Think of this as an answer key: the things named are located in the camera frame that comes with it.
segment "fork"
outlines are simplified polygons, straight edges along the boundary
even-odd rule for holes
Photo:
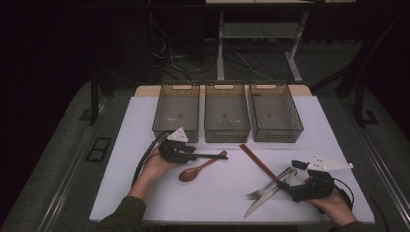
[[[285,175],[289,174],[289,172],[292,171],[291,167],[286,168],[284,171],[282,171],[279,175],[278,175],[278,179],[283,178]],[[250,194],[247,195],[249,200],[256,200],[259,199],[263,193],[265,192],[265,190],[267,188],[269,188],[271,185],[273,185],[275,183],[275,181],[270,182],[266,187],[262,188],[262,189],[258,189]]]

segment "white tabletop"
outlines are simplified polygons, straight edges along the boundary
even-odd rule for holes
[[[294,97],[305,130],[296,143],[256,143],[249,134],[247,146],[277,175],[291,160],[310,161],[314,156],[346,161],[335,135],[316,97]],[[91,220],[112,214],[131,188],[135,168],[155,139],[151,130],[158,97],[134,97],[130,101],[102,184]],[[270,182],[240,148],[239,144],[207,144],[204,141],[204,99],[200,99],[199,142],[191,144],[196,153],[218,154],[225,150],[228,160],[219,160],[201,170],[192,182],[178,180],[186,168],[206,161],[198,159],[169,170],[154,186],[147,200],[147,224],[310,224],[329,223],[308,203],[293,202],[280,191],[247,218],[244,214],[253,201],[246,194]],[[358,220],[374,223],[374,216],[351,170],[331,175],[345,182],[355,194],[354,214]],[[298,176],[306,178],[305,171]]]

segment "person's right hand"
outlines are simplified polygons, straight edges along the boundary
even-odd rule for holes
[[[357,221],[343,196],[336,189],[325,198],[311,199],[307,202],[324,211],[338,227]]]

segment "storage bin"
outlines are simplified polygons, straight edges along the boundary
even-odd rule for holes
[[[304,130],[285,83],[253,81],[249,84],[248,103],[255,142],[294,143]]]
[[[242,81],[208,81],[205,88],[205,141],[245,143],[250,123]]]
[[[163,83],[152,127],[155,136],[182,127],[189,143],[198,142],[199,87],[192,82]]]

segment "knife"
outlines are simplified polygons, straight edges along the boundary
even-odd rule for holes
[[[253,202],[253,204],[249,207],[249,209],[247,210],[247,213],[245,214],[244,218],[246,218],[247,216],[249,216],[251,213],[253,213],[257,208],[259,208],[259,206],[261,206],[263,203],[265,203],[266,200],[268,200],[269,198],[271,198],[271,196],[273,196],[277,191],[279,191],[278,187],[275,187],[274,189],[263,193],[262,197],[260,197],[259,199],[257,199],[256,201]]]

